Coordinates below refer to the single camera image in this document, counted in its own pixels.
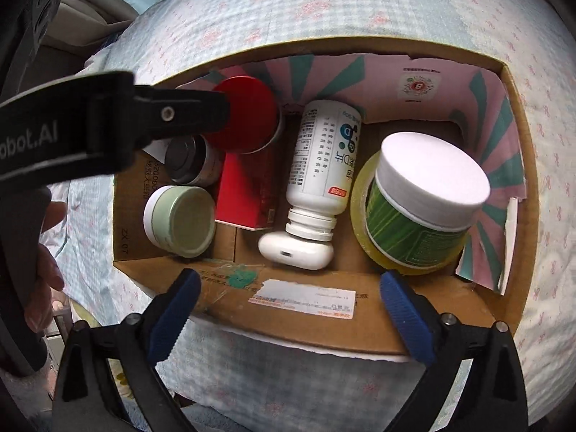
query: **finger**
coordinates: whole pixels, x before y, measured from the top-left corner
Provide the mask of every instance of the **finger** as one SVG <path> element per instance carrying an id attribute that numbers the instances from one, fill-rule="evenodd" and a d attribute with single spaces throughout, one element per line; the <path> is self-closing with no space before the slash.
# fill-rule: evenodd
<path id="1" fill-rule="evenodd" d="M 44 314 L 44 318 L 42 319 L 42 321 L 40 322 L 40 324 L 38 326 L 38 331 L 42 331 L 42 330 L 48 328 L 48 326 L 52 323 L 53 318 L 54 318 L 54 313 L 52 311 L 52 304 L 50 304 L 50 307 L 48 308 L 48 310 Z"/>
<path id="2" fill-rule="evenodd" d="M 58 263 L 56 263 L 50 251 L 41 243 L 38 244 L 36 268 L 38 276 L 46 281 L 50 287 L 53 287 L 57 291 L 64 289 L 64 279 L 62 278 L 60 268 L 58 268 Z"/>
<path id="3" fill-rule="evenodd" d="M 56 291 L 55 289 L 52 289 L 52 301 L 58 301 L 60 302 L 62 305 L 66 305 L 66 301 L 68 300 L 68 297 L 66 296 L 65 293 L 62 293 L 60 291 Z"/>
<path id="4" fill-rule="evenodd" d="M 24 309 L 26 324 L 34 333 L 42 329 L 42 323 L 47 313 L 52 313 L 51 292 L 48 284 L 42 279 L 37 279 L 30 295 L 30 301 Z"/>
<path id="5" fill-rule="evenodd" d="M 64 202 L 51 202 L 46 208 L 46 216 L 42 224 L 42 232 L 52 229 L 66 217 L 68 206 Z"/>

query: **tape roll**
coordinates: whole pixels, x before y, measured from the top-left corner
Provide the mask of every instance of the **tape roll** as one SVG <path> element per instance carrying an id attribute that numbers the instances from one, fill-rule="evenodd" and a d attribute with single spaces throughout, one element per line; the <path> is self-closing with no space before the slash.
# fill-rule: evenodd
<path id="1" fill-rule="evenodd" d="M 458 248 L 454 251 L 454 254 L 450 255 L 445 261 L 436 265 L 432 268 L 418 269 L 418 268 L 408 268 L 398 264 L 395 261 L 387 258 L 382 254 L 376 246 L 370 240 L 368 236 L 368 231 L 366 230 L 366 198 L 368 197 L 368 191 L 370 189 L 370 184 L 374 178 L 374 173 L 378 167 L 380 152 L 375 153 L 367 162 L 364 167 L 358 173 L 356 177 L 356 182 L 352 188 L 352 194 L 350 195 L 350 220 L 352 221 L 352 229 L 354 230 L 354 235 L 356 240 L 366 252 L 366 254 L 375 261 L 382 268 L 387 270 L 398 270 L 403 275 L 416 276 L 429 274 L 440 268 L 443 268 L 451 261 L 454 261 L 460 254 L 462 248 Z"/>

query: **red box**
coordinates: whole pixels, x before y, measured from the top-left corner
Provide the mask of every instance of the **red box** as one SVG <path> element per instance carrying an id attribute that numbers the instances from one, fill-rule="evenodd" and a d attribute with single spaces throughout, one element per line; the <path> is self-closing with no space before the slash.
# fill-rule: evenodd
<path id="1" fill-rule="evenodd" d="M 247 230 L 272 228 L 278 204 L 281 155 L 278 141 L 256 153 L 226 153 L 216 222 Z"/>

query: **bed sheet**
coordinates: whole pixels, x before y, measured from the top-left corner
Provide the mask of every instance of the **bed sheet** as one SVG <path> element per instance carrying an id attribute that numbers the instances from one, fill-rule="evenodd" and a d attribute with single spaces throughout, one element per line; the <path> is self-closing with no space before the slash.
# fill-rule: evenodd
<path id="1" fill-rule="evenodd" d="M 540 192 L 535 273 L 515 336 L 534 422 L 576 378 L 576 42 L 543 0 L 163 0 L 85 71 L 128 69 L 138 83 L 157 83 L 256 46 L 371 34 L 480 51 L 505 61 L 517 83 Z M 68 218 L 46 239 L 67 294 L 102 324 L 143 310 L 149 296 L 112 267 L 113 179 L 61 184 L 55 196 L 68 202 Z M 269 345 L 189 321 L 159 372 L 169 388 L 251 430 L 320 432 L 339 422 L 347 424 L 340 430 L 382 430 L 422 369 Z"/>

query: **red lid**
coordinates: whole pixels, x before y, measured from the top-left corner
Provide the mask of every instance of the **red lid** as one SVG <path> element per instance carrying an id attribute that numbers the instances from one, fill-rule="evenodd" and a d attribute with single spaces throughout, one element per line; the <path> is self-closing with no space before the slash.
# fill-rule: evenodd
<path id="1" fill-rule="evenodd" d="M 216 149 L 250 153 L 264 146 L 278 125 L 278 105 L 272 91 L 251 76 L 234 76 L 214 88 L 230 102 L 230 120 L 225 128 L 204 137 Z"/>

